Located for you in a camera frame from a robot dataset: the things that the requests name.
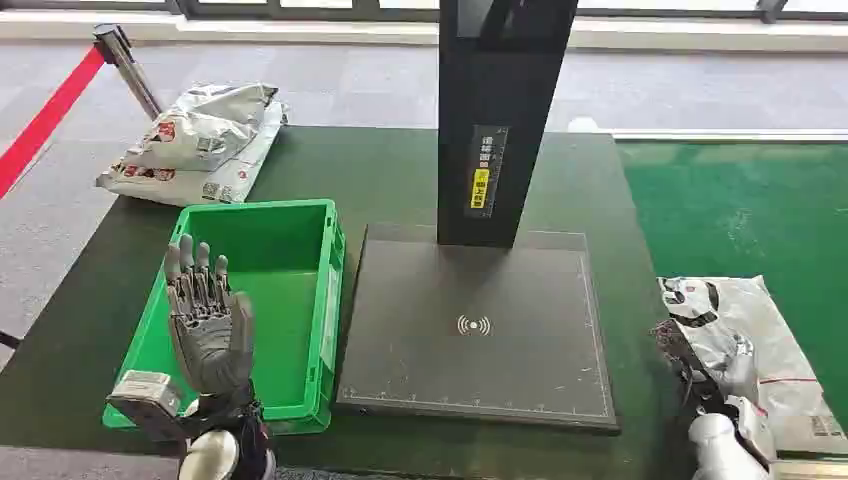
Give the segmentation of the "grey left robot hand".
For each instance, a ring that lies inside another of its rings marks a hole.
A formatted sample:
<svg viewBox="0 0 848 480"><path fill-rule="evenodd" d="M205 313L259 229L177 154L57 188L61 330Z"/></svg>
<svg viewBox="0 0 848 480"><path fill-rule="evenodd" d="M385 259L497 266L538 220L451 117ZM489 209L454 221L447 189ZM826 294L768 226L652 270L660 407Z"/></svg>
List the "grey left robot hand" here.
<svg viewBox="0 0 848 480"><path fill-rule="evenodd" d="M229 260L183 234L164 258L169 333L183 378L201 395L251 383L255 315L249 296L229 281Z"/></svg>

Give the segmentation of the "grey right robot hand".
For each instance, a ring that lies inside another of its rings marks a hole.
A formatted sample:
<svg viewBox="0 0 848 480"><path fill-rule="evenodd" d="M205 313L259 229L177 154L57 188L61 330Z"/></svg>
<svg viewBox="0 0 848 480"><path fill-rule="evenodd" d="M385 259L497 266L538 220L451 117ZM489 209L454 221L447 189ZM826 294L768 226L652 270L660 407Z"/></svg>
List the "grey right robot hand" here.
<svg viewBox="0 0 848 480"><path fill-rule="evenodd" d="M662 320L651 334L681 382L681 413L728 413L727 392L719 382L721 371L703 364L677 322L671 318Z"/></svg>

